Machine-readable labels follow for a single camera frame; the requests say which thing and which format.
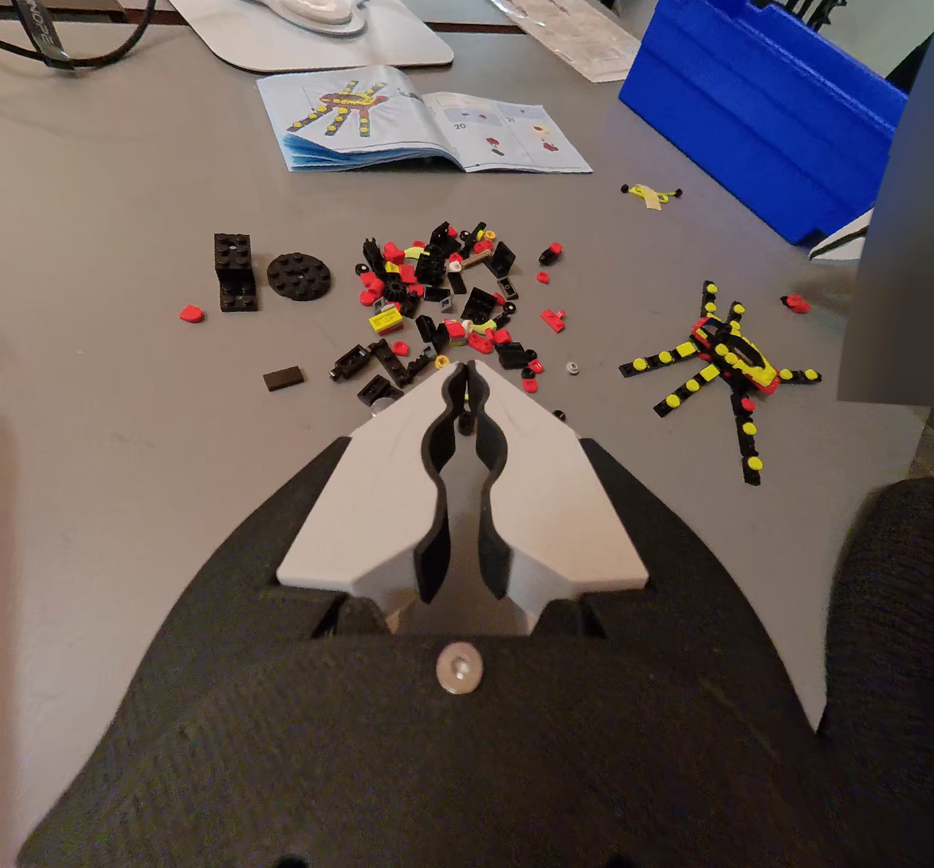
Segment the person's dark knit sweater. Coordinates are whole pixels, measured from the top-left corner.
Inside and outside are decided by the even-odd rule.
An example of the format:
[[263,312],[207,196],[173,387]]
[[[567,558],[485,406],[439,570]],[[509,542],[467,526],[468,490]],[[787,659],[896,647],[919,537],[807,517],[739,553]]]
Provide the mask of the person's dark knit sweater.
[[882,489],[851,535],[826,626],[818,735],[881,866],[933,863],[933,480]]

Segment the black yellow lego spider model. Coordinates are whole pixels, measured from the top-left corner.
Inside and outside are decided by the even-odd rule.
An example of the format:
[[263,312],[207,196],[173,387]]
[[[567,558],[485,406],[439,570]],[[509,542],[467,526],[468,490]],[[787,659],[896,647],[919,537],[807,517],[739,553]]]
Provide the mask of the black yellow lego spider model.
[[756,399],[774,395],[783,385],[821,384],[823,376],[812,368],[792,370],[774,366],[743,334],[744,314],[744,305],[739,301],[732,302],[726,314],[719,314],[718,285],[706,280],[701,292],[700,316],[689,336],[669,350],[621,364],[619,372],[630,379],[648,372],[667,370],[684,361],[702,361],[700,370],[660,400],[653,407],[654,412],[659,418],[665,418],[683,407],[706,385],[722,381],[730,388],[743,481],[749,486],[759,487],[763,461],[755,444]]

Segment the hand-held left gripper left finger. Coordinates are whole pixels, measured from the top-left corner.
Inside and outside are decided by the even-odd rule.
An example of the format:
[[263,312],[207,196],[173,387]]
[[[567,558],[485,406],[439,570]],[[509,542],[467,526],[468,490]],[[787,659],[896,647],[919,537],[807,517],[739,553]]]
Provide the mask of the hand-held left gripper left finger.
[[276,571],[280,585],[368,598],[386,615],[432,602],[449,569],[441,472],[467,382],[467,367],[451,364],[353,432]]

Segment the black lego brick stack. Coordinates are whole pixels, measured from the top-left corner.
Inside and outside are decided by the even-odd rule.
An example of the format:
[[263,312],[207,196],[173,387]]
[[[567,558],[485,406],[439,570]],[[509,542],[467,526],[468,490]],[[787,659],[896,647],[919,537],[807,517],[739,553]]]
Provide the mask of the black lego brick stack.
[[260,310],[251,253],[251,237],[243,233],[214,234],[218,305],[223,313]]

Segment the pile of lego pieces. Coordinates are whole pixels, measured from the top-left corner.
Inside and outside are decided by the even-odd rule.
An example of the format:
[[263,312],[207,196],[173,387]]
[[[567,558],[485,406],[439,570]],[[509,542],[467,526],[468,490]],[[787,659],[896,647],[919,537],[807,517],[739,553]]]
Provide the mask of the pile of lego pieces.
[[510,277],[516,255],[486,222],[465,230],[442,222],[407,248],[369,237],[361,254],[359,302],[373,337],[338,357],[331,382],[378,364],[383,374],[359,395],[373,405],[399,397],[423,373],[448,365],[453,351],[469,348],[518,373],[526,393],[538,391],[542,360],[509,330],[518,310]]

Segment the clear plastic bag with sheet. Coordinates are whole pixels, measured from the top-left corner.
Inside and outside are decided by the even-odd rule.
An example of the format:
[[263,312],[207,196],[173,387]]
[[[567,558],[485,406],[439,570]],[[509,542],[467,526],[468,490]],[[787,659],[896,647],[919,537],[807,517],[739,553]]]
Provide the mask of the clear plastic bag with sheet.
[[488,0],[592,83],[624,82],[640,50],[613,15],[587,0]]

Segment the black round lego plate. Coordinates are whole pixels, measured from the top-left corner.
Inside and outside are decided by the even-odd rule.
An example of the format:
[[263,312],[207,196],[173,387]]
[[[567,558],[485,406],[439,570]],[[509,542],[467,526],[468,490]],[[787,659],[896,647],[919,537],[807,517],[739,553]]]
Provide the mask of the black round lego plate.
[[332,286],[329,267],[314,255],[277,255],[266,268],[267,281],[278,296],[296,302],[316,301]]

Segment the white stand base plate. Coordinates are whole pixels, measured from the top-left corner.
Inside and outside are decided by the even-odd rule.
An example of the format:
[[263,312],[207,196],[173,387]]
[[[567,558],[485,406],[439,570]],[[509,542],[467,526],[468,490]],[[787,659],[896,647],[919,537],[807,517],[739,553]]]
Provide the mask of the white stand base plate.
[[229,65],[260,74],[386,65],[444,67],[449,45],[399,0],[370,0],[365,29],[315,34],[248,0],[169,0],[205,45]]

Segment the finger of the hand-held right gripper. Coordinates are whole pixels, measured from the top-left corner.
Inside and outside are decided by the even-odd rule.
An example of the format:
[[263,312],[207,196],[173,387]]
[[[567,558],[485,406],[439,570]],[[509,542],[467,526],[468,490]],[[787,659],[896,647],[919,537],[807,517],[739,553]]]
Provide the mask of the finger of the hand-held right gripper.
[[873,209],[825,237],[809,251],[809,260],[859,260]]

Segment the lego instruction booklet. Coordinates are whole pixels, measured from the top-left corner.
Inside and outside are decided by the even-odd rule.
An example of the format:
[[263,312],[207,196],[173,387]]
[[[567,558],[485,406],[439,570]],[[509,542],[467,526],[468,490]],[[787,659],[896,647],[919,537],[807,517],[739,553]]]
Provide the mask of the lego instruction booklet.
[[399,69],[283,73],[257,82],[287,168],[344,172],[442,159],[465,174],[591,174],[545,109],[421,94]]

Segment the blue plastic bin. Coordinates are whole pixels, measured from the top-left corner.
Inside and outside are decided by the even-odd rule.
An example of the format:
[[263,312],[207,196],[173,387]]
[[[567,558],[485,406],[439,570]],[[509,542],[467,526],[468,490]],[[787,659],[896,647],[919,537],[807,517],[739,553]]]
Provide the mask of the blue plastic bin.
[[873,207],[908,100],[753,0],[658,0],[618,98],[799,246]]

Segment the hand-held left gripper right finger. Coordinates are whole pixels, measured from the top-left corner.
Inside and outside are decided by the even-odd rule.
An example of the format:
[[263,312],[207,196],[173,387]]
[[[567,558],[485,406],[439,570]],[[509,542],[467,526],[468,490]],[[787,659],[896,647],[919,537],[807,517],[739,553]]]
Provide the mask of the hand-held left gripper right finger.
[[576,432],[481,362],[468,364],[467,397],[487,470],[477,555],[491,594],[533,628],[552,602],[643,590],[648,570]]

